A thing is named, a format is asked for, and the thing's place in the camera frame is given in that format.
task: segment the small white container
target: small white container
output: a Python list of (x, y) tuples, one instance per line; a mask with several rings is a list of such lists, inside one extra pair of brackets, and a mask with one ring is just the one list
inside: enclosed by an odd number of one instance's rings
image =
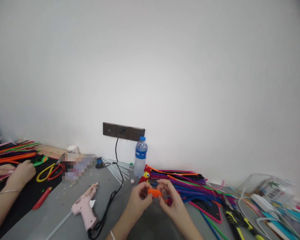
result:
[(294, 193), (290, 189), (293, 185), (294, 184), (288, 180), (269, 179), (260, 187), (259, 190), (264, 194), (263, 197), (268, 202), (275, 201), (284, 205), (294, 197)]
[(74, 153), (74, 154), (78, 154), (79, 153), (79, 149), (76, 145), (71, 145), (67, 148), (67, 152), (68, 153)]

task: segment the yellow scissors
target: yellow scissors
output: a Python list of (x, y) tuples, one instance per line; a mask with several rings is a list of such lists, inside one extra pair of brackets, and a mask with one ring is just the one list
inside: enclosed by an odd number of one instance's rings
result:
[[(50, 180), (52, 180), (52, 179), (57, 178), (57, 177), (62, 173), (62, 170), (61, 170), (57, 175), (55, 175), (55, 176), (53, 176), (53, 177), (50, 177), (52, 174), (54, 174), (54, 172), (55, 172), (59, 167), (61, 167), (61, 165), (62, 165), (62, 164), (61, 164), (61, 162), (62, 162), (62, 156), (59, 158), (59, 160), (58, 160), (56, 163), (50, 165), (49, 167), (47, 167), (45, 170), (43, 170), (41, 173), (38, 174), (38, 176), (37, 176), (37, 178), (36, 178), (37, 182), (44, 182), (45, 180), (50, 181)], [(49, 169), (48, 175), (47, 175), (44, 179), (40, 179), (40, 176), (41, 176), (45, 171), (47, 171), (48, 169)]]

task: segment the silver bracelet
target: silver bracelet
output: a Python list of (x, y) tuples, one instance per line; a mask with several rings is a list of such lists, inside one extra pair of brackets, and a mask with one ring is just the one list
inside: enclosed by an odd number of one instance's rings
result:
[(2, 192), (2, 193), (7, 193), (7, 192), (20, 192), (19, 190), (8, 190), (8, 191), (5, 191), (5, 192)]
[(116, 240), (116, 238), (114, 237), (114, 235), (112, 233), (112, 229), (110, 229), (110, 234), (111, 234), (112, 240)]

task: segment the black mat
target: black mat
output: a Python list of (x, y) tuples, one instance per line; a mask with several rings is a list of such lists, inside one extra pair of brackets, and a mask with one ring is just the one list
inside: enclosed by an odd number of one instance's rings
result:
[[(36, 159), (39, 155), (29, 158), (30, 160)], [(32, 207), (36, 204), (39, 198), (42, 196), (42, 190), (46, 190), (48, 187), (54, 188), (61, 182), (62, 174), (58, 176), (56, 179), (51, 181), (44, 181), (38, 183), (36, 181), (37, 175), (43, 171), (45, 168), (49, 167), (51, 164), (55, 163), (57, 159), (49, 158), (47, 162), (44, 164), (36, 167), (36, 175), (33, 179), (31, 179), (28, 184), (23, 188), (22, 192), (19, 194), (18, 198), (16, 199), (15, 203), (13, 204), (11, 210), (9, 211), (7, 217), (3, 221), (3, 224), (0, 228), (0, 238), (9, 231), (24, 215), (26, 215), (29, 211), (31, 211)], [(5, 186), (6, 181), (0, 183), (0, 191)]]

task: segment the electrical socket panel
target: electrical socket panel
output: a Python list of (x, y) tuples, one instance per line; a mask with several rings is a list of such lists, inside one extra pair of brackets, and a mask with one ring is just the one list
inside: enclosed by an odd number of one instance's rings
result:
[(129, 126), (123, 126), (123, 125), (117, 125), (117, 131), (116, 131), (116, 136), (119, 136), (119, 138), (123, 138), (123, 139), (130, 139), (130, 128)]
[(144, 128), (129, 127), (106, 122), (103, 123), (103, 135), (110, 137), (119, 136), (119, 138), (139, 141), (140, 137), (144, 137), (145, 131)]
[(145, 132), (144, 128), (130, 127), (130, 140), (139, 141), (140, 137), (144, 137)]

